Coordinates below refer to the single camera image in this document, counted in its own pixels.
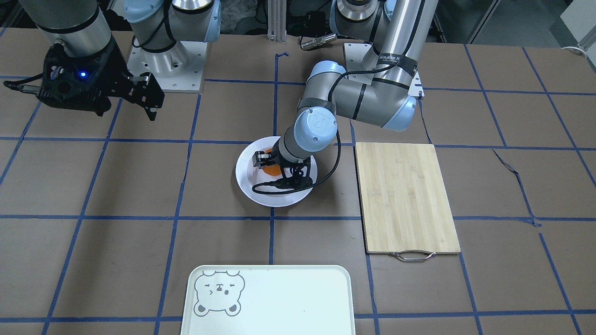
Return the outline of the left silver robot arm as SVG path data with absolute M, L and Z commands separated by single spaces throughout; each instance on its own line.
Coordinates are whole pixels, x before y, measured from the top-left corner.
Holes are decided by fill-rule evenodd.
M 437 6 L 436 0 L 332 2 L 332 31 L 370 47 L 350 69 L 334 61 L 314 66 L 293 125 L 270 152 L 253 155 L 256 168 L 277 166 L 281 176 L 253 185 L 254 193 L 291 194 L 326 181 L 311 176 L 311 158 L 334 141 L 340 143 L 337 116 L 392 131 L 409 126 L 416 106 L 410 87 Z

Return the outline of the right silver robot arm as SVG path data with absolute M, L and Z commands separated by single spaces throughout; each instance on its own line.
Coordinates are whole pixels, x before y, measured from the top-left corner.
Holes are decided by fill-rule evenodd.
M 215 42 L 219 0 L 22 0 L 50 47 L 42 72 L 4 82 L 46 106 L 93 112 L 111 97 L 144 109 L 155 121 L 166 78 L 195 75 L 191 45 Z

